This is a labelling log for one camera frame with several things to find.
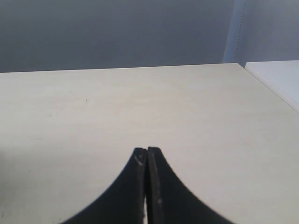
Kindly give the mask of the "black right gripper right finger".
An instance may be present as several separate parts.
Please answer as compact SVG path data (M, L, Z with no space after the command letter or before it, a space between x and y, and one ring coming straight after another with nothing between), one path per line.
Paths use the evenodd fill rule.
M177 177L158 147L147 150L149 224L230 224L199 200Z

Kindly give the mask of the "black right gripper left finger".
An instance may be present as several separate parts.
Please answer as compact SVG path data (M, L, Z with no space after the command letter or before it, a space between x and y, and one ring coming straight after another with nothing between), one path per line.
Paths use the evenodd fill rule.
M147 150L135 148L114 182L65 224L142 224Z

